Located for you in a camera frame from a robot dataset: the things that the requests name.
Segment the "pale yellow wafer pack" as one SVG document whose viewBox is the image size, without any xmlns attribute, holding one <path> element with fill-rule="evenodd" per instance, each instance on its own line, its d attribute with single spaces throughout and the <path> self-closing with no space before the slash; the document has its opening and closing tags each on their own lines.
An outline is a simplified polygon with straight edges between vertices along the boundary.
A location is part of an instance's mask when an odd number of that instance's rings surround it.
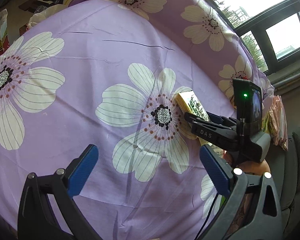
<svg viewBox="0 0 300 240">
<path fill-rule="evenodd" d="M 193 135 L 191 133 L 191 124 L 189 124 L 184 119 L 184 113 L 189 112 L 191 114 L 194 114 L 200 118 L 202 118 L 204 121 L 210 121 L 210 118 L 202 106 L 201 102 L 195 95 L 194 91 L 190 87 L 181 86 L 177 88 L 173 95 L 173 100 L 177 103 L 178 107 L 180 108 L 182 114 L 180 117 L 180 131 L 181 133 L 191 139 L 191 140 L 198 140 L 200 142 L 200 145 L 207 144 L 207 141 Z"/>
</svg>

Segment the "dark grey chair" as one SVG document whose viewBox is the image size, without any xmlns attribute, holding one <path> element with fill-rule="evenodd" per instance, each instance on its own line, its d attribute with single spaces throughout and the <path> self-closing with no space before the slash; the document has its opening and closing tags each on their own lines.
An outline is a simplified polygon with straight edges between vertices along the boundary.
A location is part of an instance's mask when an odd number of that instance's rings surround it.
<svg viewBox="0 0 300 240">
<path fill-rule="evenodd" d="M 288 150 L 270 145 L 266 156 L 280 199 L 283 237 L 300 222 L 300 127 L 288 136 Z"/>
</svg>

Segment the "green cardboard box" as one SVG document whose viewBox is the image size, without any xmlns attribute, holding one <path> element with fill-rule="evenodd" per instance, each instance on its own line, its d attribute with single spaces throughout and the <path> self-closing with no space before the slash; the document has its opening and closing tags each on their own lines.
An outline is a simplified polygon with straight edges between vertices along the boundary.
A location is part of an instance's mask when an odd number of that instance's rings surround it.
<svg viewBox="0 0 300 240">
<path fill-rule="evenodd" d="M 222 195 L 218 195 L 216 202 L 213 208 L 213 214 L 216 215 L 220 208 L 223 206 L 224 202 L 226 201 L 226 197 Z"/>
</svg>

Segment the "purple floral bedsheet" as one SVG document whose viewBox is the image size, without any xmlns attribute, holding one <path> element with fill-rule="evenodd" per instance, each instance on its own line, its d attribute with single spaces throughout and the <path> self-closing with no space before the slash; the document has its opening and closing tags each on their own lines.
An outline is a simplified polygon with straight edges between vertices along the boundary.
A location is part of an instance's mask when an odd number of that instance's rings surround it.
<svg viewBox="0 0 300 240">
<path fill-rule="evenodd" d="M 0 56 L 0 215 L 17 227 L 27 175 L 52 174 L 89 145 L 99 160 L 77 205 L 104 239 L 193 239 L 213 200 L 199 141 L 175 104 L 235 111 L 218 83 L 239 40 L 184 32 L 185 5 L 144 19 L 105 0 L 65 9 Z"/>
</svg>

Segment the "black window frame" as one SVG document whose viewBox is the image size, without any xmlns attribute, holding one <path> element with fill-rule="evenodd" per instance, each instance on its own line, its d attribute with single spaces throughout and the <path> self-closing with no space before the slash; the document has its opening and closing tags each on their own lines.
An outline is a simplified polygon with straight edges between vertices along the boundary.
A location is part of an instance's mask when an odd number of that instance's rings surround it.
<svg viewBox="0 0 300 240">
<path fill-rule="evenodd" d="M 261 71 L 271 74 L 300 60 L 299 0 L 210 1 Z"/>
</svg>

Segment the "stack of folded cloths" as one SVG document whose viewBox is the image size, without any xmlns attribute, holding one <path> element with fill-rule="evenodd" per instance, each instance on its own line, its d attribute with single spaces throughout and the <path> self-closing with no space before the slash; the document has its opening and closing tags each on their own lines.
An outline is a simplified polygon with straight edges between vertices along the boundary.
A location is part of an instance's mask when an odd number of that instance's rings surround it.
<svg viewBox="0 0 300 240">
<path fill-rule="evenodd" d="M 262 131 L 270 135 L 275 146 L 288 151 L 287 120 L 281 96 L 273 96 L 270 109 L 262 120 Z"/>
</svg>

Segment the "purple floral pillow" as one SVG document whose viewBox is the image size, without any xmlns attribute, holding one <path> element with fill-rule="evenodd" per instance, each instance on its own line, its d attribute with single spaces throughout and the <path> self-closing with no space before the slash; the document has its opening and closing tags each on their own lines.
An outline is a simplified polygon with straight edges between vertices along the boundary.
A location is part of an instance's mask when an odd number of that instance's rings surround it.
<svg viewBox="0 0 300 240">
<path fill-rule="evenodd" d="M 87 0 L 72 0 L 76 5 Z M 261 72 L 239 36 L 205 0 L 106 0 L 132 11 L 178 45 L 231 101 L 232 80 L 243 78 L 261 88 L 264 111 L 274 87 Z"/>
</svg>

